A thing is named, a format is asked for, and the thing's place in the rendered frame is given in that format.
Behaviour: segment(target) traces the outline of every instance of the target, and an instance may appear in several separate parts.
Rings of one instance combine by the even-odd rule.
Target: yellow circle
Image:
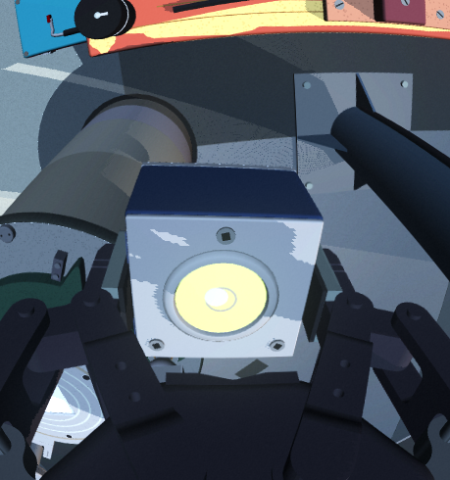
[[[237,264],[208,264],[188,273],[175,292],[179,315],[210,333],[244,328],[265,309],[268,291],[253,270]]]

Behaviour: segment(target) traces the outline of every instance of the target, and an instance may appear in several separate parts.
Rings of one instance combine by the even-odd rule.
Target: green object
[[[12,304],[23,299],[38,299],[48,309],[62,307],[84,288],[84,259],[79,258],[62,282],[51,280],[50,273],[18,273],[0,280],[0,320]]]

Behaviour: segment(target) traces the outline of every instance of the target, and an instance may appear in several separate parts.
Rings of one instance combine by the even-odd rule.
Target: dark circular base
[[[123,35],[136,20],[127,0],[81,0],[75,9],[75,25],[86,38],[100,40]]]

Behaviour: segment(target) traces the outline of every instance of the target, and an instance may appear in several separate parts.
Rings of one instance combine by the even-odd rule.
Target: dark blue box top
[[[143,164],[126,214],[323,220],[293,170],[206,164]]]

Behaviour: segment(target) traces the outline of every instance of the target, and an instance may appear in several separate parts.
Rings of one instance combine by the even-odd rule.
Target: blue box
[[[51,15],[56,33],[75,27],[75,8],[79,0],[15,0],[16,17],[25,58],[70,47],[86,41],[77,33],[70,36],[51,36],[46,17]]]

